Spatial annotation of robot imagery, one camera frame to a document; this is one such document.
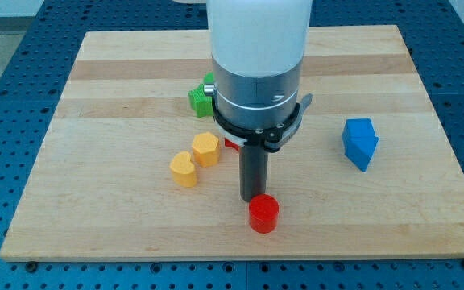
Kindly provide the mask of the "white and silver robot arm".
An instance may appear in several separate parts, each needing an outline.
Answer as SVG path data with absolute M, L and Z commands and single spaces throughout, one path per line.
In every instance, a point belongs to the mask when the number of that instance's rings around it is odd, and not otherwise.
M 294 111 L 312 0 L 208 0 L 216 107 L 265 129 Z

